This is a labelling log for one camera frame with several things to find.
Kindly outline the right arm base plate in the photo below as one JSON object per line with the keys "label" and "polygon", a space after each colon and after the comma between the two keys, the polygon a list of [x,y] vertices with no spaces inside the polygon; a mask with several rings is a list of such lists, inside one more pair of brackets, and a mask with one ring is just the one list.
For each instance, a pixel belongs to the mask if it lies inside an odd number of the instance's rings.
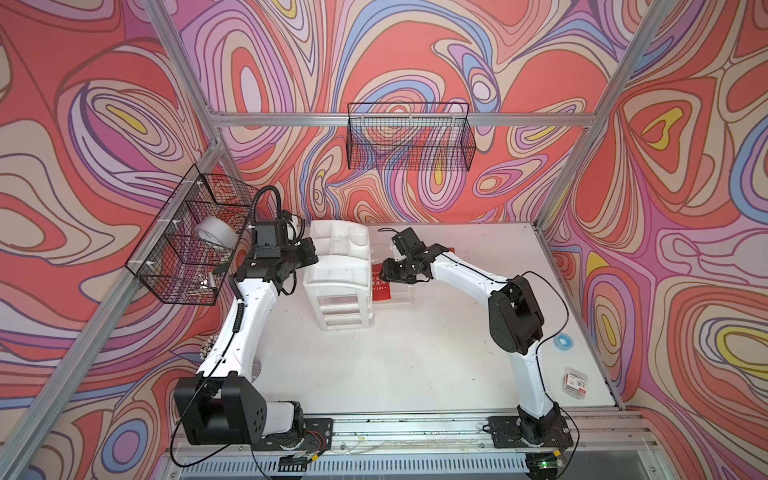
{"label": "right arm base plate", "polygon": [[536,420],[526,416],[491,416],[482,431],[491,436],[497,449],[565,450],[574,445],[571,430],[562,416]]}

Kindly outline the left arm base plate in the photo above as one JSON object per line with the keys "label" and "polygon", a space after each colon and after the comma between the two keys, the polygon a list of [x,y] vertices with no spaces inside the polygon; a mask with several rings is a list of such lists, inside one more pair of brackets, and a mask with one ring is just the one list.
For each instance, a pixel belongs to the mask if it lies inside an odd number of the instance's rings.
{"label": "left arm base plate", "polygon": [[323,452],[332,446],[334,420],[310,417],[298,429],[272,432],[265,428],[260,439],[251,446],[255,452]]}

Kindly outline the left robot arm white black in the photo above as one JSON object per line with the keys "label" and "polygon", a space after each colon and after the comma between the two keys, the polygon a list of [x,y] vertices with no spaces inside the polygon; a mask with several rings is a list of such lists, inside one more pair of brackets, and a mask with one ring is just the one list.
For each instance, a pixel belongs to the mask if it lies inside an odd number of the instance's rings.
{"label": "left robot arm white black", "polygon": [[269,436],[299,443],[306,436],[297,401],[268,401],[253,385],[264,326],[283,285],[318,262],[309,237],[281,246],[255,246],[229,283],[234,301],[219,336],[193,377],[180,379],[174,401],[192,445],[257,446]]}

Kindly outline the white plastic drawer organizer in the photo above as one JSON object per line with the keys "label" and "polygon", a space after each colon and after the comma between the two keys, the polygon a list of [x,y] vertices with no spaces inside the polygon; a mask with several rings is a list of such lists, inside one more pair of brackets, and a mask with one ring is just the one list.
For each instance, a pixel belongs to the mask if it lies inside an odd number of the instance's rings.
{"label": "white plastic drawer organizer", "polygon": [[374,325],[369,230],[342,220],[311,223],[318,262],[305,270],[303,286],[321,330]]}

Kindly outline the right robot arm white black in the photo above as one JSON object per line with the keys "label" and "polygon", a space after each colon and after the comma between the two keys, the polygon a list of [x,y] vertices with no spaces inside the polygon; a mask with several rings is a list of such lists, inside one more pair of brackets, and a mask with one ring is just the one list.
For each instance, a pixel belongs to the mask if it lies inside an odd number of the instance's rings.
{"label": "right robot arm white black", "polygon": [[406,285],[438,281],[484,304],[490,337],[512,365],[521,439],[531,446],[543,444],[562,413],[543,380],[538,348],[545,320],[529,281],[522,275],[492,274],[441,244],[427,245],[411,227],[390,231],[397,256],[383,261],[379,278]]}

